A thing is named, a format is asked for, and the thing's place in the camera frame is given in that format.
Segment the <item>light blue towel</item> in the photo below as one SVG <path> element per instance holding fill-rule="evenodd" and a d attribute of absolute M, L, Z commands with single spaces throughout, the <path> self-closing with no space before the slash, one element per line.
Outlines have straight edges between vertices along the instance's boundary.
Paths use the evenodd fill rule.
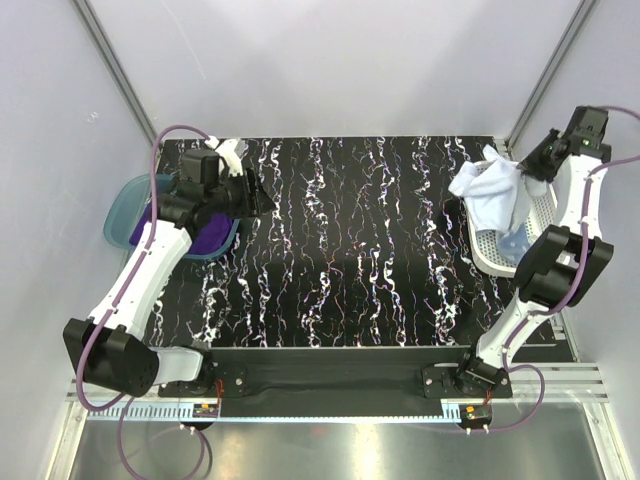
<path fill-rule="evenodd" d="M 547 182 L 535 180 L 491 145 L 482 149 L 485 170 L 466 161 L 449 184 L 449 192 L 463 199 L 474 231 L 496 234 L 497 251 L 516 265 L 530 248 L 525 222 L 533 200 L 546 194 Z"/>

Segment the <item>purple towel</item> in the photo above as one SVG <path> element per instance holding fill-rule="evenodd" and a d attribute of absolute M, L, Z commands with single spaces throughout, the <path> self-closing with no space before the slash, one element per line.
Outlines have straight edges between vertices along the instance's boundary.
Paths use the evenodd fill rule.
<path fill-rule="evenodd" d="M 131 233 L 128 244 L 135 247 L 146 223 L 151 220 L 151 203 L 148 202 Z M 223 256 L 232 246 L 239 227 L 238 220 L 224 214 L 216 214 L 198 234 L 184 258 L 188 260 L 214 260 Z"/>

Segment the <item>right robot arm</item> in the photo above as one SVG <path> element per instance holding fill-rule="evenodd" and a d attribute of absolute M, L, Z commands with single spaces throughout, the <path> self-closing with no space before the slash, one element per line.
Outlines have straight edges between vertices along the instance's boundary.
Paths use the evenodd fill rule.
<path fill-rule="evenodd" d="M 514 296 L 454 371 L 463 396 L 481 397 L 506 387 L 510 362 L 548 318 L 577 305 L 614 253 L 598 220 L 600 184 L 612 166 L 604 141 L 606 107 L 578 106 L 562 130 L 552 129 L 519 163 L 529 178 L 559 187 L 554 220 L 518 263 Z"/>

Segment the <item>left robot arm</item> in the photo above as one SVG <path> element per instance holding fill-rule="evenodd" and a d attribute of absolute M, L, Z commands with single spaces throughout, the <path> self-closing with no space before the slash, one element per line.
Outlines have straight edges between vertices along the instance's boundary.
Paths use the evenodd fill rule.
<path fill-rule="evenodd" d="M 141 397 L 154 386 L 181 382 L 193 395 L 208 394 L 216 372 L 207 355 L 197 347 L 146 346 L 149 316 L 215 216 L 255 218 L 274 208 L 255 170 L 243 166 L 237 140 L 184 151 L 178 175 L 152 191 L 148 221 L 114 285 L 87 319 L 72 318 L 64 327 L 78 397 L 85 397 L 86 384 Z"/>

